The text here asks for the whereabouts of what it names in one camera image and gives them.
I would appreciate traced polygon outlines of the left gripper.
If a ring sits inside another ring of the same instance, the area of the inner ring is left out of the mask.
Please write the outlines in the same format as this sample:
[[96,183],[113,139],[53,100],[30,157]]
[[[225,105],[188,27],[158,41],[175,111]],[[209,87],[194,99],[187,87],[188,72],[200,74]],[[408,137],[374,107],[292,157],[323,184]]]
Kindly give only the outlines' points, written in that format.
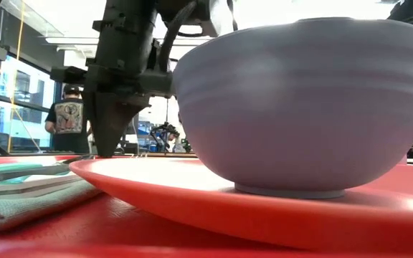
[[84,87],[83,101],[97,154],[114,156],[129,123],[149,106],[150,97],[170,98],[171,78],[157,70],[158,45],[153,41],[157,0],[106,0],[100,33],[87,70],[54,67],[50,77]]

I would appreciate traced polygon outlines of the black-handled steak knife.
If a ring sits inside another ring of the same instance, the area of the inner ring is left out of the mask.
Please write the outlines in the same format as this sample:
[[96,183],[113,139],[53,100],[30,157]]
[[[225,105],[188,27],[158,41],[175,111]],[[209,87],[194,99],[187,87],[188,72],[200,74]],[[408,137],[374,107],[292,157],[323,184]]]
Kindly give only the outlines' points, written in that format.
[[24,199],[43,196],[71,187],[82,179],[73,172],[33,175],[0,181],[0,199]]

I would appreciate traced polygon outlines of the green-handled spoon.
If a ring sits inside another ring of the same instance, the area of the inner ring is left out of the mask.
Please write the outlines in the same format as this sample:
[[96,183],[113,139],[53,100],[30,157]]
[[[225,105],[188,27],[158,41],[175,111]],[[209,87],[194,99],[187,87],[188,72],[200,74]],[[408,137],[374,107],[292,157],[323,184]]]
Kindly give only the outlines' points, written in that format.
[[75,161],[94,159],[93,154],[81,156],[0,156],[0,172],[23,170],[28,168],[41,168],[44,166],[54,166],[68,164]]

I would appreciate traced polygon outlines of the teal cloth napkin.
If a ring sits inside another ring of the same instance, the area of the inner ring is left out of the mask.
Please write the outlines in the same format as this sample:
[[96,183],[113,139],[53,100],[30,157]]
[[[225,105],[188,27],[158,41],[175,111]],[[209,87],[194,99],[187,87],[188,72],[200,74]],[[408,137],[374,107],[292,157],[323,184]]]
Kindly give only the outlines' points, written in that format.
[[87,201],[101,191],[84,179],[71,187],[43,196],[24,199],[0,199],[0,231],[14,228],[44,215]]

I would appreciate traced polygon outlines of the pink plastic plate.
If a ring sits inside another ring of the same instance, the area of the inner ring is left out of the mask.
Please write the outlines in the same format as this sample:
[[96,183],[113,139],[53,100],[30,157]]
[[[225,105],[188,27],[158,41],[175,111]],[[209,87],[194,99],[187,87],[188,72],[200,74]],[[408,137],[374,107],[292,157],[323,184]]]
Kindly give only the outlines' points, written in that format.
[[144,211],[220,234],[311,251],[413,253],[413,165],[325,200],[242,193],[193,158],[81,160],[70,170]]

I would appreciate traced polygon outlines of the red plastic tray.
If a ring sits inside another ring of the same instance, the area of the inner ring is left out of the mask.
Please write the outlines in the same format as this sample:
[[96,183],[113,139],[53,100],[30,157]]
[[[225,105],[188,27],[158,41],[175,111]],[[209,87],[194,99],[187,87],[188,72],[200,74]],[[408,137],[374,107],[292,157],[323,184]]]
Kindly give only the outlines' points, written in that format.
[[165,219],[104,191],[66,211],[0,231],[0,258],[280,257],[404,258],[413,253],[311,251],[243,239]]

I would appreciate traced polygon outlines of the blue storage shelf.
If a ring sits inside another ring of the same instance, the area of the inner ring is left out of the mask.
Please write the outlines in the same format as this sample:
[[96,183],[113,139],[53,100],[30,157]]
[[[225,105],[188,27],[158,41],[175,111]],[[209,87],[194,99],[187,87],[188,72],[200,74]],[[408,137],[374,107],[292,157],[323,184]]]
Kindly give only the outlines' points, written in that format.
[[151,131],[154,127],[155,125],[149,121],[138,122],[138,144],[144,151],[157,151],[157,141],[151,135]]

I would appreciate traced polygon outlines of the person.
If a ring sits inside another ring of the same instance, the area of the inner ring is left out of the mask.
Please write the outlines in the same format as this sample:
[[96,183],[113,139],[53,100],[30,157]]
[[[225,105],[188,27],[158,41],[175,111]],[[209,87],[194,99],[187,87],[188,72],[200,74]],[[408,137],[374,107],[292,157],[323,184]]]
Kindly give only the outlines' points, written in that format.
[[190,153],[192,148],[190,142],[186,138],[177,137],[174,140],[173,153]]
[[84,103],[78,85],[66,84],[63,98],[51,105],[44,129],[53,136],[53,148],[60,152],[90,152]]

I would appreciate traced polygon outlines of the long strip light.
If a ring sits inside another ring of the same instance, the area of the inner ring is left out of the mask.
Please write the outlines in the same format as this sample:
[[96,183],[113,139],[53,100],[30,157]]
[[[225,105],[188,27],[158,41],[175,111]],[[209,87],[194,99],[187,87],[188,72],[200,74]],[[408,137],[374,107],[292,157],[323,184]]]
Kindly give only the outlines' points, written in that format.
[[[93,37],[45,37],[44,39],[47,43],[56,45],[97,45],[99,42],[98,38]],[[196,46],[209,40],[211,38],[176,38],[174,45]]]

